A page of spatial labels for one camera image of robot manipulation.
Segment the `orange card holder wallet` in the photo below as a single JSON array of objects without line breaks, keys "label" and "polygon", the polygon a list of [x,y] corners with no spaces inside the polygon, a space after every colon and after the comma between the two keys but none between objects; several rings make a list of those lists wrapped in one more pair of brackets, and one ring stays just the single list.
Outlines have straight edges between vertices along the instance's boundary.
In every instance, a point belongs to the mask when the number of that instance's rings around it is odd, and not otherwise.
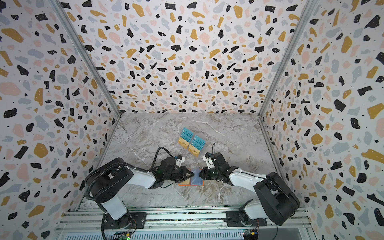
[{"label": "orange card holder wallet", "polygon": [[199,177],[201,169],[192,169],[192,172],[195,174],[194,177],[190,178],[190,185],[189,186],[203,186],[204,181]]}]

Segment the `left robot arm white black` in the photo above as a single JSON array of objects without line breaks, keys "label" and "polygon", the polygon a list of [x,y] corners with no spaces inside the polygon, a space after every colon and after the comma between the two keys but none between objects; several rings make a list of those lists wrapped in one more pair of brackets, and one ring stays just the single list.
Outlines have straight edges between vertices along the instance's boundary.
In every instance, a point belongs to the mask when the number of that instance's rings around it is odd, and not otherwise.
[{"label": "left robot arm white black", "polygon": [[182,156],[178,159],[167,157],[159,166],[145,170],[126,163],[122,158],[116,158],[86,177],[85,197],[95,202],[107,216],[118,221],[129,212],[118,196],[125,185],[153,190],[161,188],[165,181],[179,184],[189,180],[195,174],[182,166],[182,162]]}]

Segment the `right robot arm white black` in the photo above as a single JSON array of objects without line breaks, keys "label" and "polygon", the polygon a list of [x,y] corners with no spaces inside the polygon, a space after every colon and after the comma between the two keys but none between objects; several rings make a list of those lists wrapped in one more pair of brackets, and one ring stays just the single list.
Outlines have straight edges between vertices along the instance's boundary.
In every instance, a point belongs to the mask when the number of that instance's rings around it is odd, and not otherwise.
[{"label": "right robot arm white black", "polygon": [[207,167],[201,170],[199,176],[204,181],[219,181],[257,195],[258,202],[249,200],[234,214],[229,214],[229,225],[251,227],[259,219],[269,219],[277,226],[282,226],[300,207],[297,196],[275,172],[259,175],[231,167],[221,153],[206,153],[203,160]]}]

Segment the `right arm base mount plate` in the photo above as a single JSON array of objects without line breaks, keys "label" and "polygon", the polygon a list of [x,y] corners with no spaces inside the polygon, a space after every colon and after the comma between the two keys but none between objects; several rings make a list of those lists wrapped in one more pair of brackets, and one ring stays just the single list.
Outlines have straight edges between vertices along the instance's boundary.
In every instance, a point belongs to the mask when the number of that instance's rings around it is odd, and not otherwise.
[{"label": "right arm base mount plate", "polygon": [[263,218],[251,220],[244,211],[226,211],[224,222],[228,227],[266,227],[267,221]]}]

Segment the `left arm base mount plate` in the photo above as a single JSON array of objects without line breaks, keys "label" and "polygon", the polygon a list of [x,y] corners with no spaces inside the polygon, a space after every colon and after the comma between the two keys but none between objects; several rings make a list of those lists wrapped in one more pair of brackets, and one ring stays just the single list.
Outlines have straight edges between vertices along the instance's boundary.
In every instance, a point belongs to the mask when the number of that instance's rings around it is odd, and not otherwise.
[{"label": "left arm base mount plate", "polygon": [[137,230],[143,229],[146,223],[147,213],[127,212],[120,219],[114,220],[110,214],[106,214],[102,220],[105,230]]}]

